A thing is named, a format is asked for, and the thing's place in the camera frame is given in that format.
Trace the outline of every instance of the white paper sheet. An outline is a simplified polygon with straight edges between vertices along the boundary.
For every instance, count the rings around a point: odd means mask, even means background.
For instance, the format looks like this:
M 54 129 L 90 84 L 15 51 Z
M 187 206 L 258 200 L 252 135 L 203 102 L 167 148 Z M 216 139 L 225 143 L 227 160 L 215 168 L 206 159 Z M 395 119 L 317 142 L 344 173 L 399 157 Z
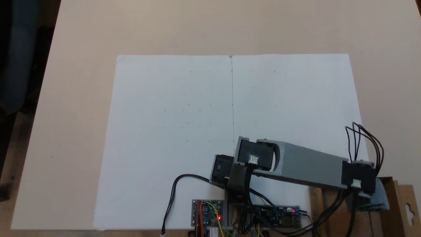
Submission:
M 174 179 L 208 178 L 215 154 L 233 155 L 238 136 L 348 157 L 352 121 L 360 113 L 345 54 L 119 56 L 94 227 L 160 229 Z M 275 204 L 309 210 L 305 186 L 251 185 Z M 192 199 L 223 198 L 217 187 L 181 180 L 166 229 L 191 228 Z

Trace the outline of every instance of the microcontroller board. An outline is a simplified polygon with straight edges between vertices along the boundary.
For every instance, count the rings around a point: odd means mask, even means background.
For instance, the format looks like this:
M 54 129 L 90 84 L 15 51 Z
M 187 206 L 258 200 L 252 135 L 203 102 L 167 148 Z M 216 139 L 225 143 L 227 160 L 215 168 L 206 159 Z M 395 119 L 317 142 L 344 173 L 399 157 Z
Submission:
M 211 203 L 216 208 L 216 211 L 207 202 Z M 218 221 L 222 222 L 223 200 L 192 200 L 191 226 L 200 223 L 200 213 L 202 214 L 204 226 L 218 227 Z
M 257 205 L 259 214 L 275 227 L 301 228 L 299 206 Z

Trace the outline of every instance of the beige table surface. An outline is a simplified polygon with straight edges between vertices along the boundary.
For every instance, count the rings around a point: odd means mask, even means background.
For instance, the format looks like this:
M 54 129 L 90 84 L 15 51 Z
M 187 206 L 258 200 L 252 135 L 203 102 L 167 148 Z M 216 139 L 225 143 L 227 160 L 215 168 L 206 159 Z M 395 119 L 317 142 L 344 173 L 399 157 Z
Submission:
M 12 228 L 93 228 L 117 55 L 325 53 L 350 55 L 382 174 L 421 207 L 415 0 L 62 0 Z

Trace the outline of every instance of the white connector plug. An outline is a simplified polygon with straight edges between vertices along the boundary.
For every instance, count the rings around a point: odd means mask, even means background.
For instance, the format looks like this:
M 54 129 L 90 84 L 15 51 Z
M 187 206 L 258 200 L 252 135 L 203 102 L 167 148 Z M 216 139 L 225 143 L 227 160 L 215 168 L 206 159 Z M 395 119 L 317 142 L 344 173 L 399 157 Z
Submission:
M 219 228 L 218 227 L 211 227 L 209 229 L 210 237 L 219 237 Z

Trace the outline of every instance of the red wire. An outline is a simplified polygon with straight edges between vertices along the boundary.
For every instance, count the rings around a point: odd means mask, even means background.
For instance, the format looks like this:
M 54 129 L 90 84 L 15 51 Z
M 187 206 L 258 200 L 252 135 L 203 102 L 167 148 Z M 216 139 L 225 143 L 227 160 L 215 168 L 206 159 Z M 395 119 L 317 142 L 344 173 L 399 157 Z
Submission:
M 199 208 L 199 215 L 200 215 L 200 237 L 204 237 L 203 236 L 203 214 L 202 214 L 202 202 L 200 202 L 200 208 Z

